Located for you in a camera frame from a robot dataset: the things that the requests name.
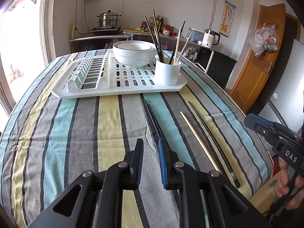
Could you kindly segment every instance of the wooden cutting board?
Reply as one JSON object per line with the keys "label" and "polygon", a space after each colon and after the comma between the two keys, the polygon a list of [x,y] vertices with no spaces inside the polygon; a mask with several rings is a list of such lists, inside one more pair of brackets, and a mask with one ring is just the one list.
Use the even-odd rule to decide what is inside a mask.
{"label": "wooden cutting board", "polygon": [[133,33],[141,33],[141,34],[145,34],[145,35],[150,35],[150,32],[146,32],[146,31],[141,32],[139,30],[135,30],[135,29],[132,29],[132,28],[126,28],[126,29],[124,29],[124,32],[133,32]]}

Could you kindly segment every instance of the person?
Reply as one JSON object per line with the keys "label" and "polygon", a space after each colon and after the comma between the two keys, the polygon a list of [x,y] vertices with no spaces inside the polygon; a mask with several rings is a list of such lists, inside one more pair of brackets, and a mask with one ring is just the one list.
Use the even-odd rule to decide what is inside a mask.
{"label": "person", "polygon": [[[289,176],[287,173],[288,164],[285,161],[282,161],[279,163],[281,167],[281,171],[279,172],[280,176],[278,178],[278,181],[275,186],[275,195],[278,198],[281,198],[282,196],[285,196],[289,192],[288,188],[288,182],[289,182]],[[304,178],[300,175],[297,176],[295,179],[295,187],[296,188],[302,188],[304,186]],[[296,209],[300,206],[302,200],[304,198],[304,188],[299,191],[299,193],[296,194],[296,196],[287,204],[286,209]]]}

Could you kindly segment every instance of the white refrigerator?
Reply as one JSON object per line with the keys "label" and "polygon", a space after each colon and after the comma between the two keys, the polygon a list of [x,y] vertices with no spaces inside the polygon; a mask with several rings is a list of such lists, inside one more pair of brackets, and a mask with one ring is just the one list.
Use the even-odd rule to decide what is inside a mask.
{"label": "white refrigerator", "polygon": [[298,132],[304,119],[304,44],[294,40],[278,86],[259,116]]}

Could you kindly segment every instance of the poster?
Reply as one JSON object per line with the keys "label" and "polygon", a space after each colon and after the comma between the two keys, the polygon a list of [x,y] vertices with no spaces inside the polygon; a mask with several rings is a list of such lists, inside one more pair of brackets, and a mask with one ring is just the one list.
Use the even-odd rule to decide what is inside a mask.
{"label": "poster", "polygon": [[233,22],[234,12],[235,12],[235,6],[228,1],[225,1],[222,21],[221,21],[221,25],[219,26],[219,34],[225,37],[229,37],[229,33]]}

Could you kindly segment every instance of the striped tablecloth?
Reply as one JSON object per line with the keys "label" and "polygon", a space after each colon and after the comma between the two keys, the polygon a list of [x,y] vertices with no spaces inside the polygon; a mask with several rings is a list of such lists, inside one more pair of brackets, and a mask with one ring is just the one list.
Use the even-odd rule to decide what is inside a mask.
{"label": "striped tablecloth", "polygon": [[[103,55],[105,50],[91,51]],[[197,108],[230,161],[248,199],[271,176],[272,159],[260,138],[244,126],[244,114],[207,75],[183,60],[188,84],[179,92],[59,100],[50,87],[64,69],[87,52],[58,57],[36,78],[15,106],[0,143],[1,204],[26,227],[84,170],[106,170],[144,140],[139,190],[124,191],[123,227],[178,227],[177,192],[163,189],[156,135],[143,99],[151,105],[171,149],[195,169],[213,169],[180,115],[182,111],[231,176],[202,124]]]}

